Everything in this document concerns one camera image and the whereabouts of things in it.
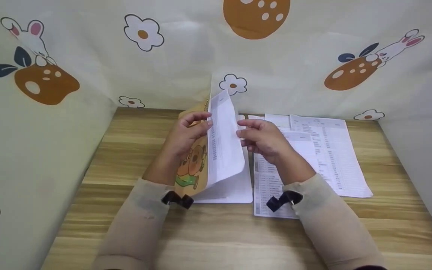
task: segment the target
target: beige sleeve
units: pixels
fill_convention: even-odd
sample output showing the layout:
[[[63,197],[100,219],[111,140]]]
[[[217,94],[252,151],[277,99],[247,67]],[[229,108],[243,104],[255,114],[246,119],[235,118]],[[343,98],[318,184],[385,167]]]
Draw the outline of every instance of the beige sleeve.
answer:
[[[293,210],[330,270],[384,267],[383,256],[368,230],[319,173],[303,183],[284,186],[283,190],[303,195]]]
[[[161,198],[173,189],[139,179],[109,227],[92,269],[149,269],[170,208]]]

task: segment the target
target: white paper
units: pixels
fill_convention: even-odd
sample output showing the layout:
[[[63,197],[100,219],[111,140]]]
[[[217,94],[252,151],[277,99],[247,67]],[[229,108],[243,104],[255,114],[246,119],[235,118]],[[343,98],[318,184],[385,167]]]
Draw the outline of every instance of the white paper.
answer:
[[[369,198],[372,192],[361,171],[346,122],[290,115],[291,130],[311,134],[318,167],[314,168],[340,196]]]
[[[238,119],[244,119],[244,115],[238,115]],[[251,203],[252,185],[248,159],[248,152],[244,152],[244,169],[242,172],[214,184],[211,188],[203,190],[192,198],[195,203]]]
[[[314,143],[311,135],[305,132],[282,131],[293,148],[311,164],[317,166]],[[254,155],[254,215],[261,217],[297,219],[297,215],[289,204],[283,205],[278,211],[272,212],[266,205],[271,197],[279,198],[283,193],[283,182],[276,166],[270,164],[260,154]]]
[[[289,115],[265,114],[264,119],[276,125],[281,131],[291,130]]]
[[[212,97],[209,105],[213,126],[208,130],[207,188],[240,173],[245,167],[245,156],[236,135],[236,114],[228,91]]]
[[[259,119],[259,120],[264,120],[264,116],[257,116],[257,115],[248,115],[247,118],[248,118],[248,119]]]

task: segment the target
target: orange flower center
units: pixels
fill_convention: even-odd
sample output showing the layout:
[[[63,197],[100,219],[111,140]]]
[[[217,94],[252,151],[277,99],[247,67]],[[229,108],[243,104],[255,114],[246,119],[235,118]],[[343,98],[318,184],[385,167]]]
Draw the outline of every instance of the orange flower center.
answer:
[[[148,38],[148,33],[146,32],[146,31],[144,31],[144,30],[139,30],[138,31],[138,36],[140,37],[140,38],[142,38],[142,39],[146,39],[146,38]]]

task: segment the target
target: wooden desk surface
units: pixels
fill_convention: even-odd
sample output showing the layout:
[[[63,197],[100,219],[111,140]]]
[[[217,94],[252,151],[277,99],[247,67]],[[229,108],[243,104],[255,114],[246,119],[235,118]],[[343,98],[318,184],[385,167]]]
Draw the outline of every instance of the wooden desk surface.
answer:
[[[44,270],[89,269],[113,217],[179,111],[119,108],[46,257]],[[348,121],[372,198],[345,198],[391,270],[432,270],[432,219],[376,122]],[[169,211],[156,269],[325,269],[297,220],[252,204]]]

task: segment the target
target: person's left hand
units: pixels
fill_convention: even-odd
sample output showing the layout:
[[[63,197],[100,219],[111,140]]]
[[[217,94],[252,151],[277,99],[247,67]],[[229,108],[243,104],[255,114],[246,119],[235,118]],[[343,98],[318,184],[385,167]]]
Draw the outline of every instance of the person's left hand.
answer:
[[[146,169],[142,178],[155,183],[174,185],[181,161],[187,158],[194,142],[207,135],[213,125],[212,121],[201,121],[209,116],[211,113],[206,111],[193,111],[179,118],[166,137],[161,152]]]

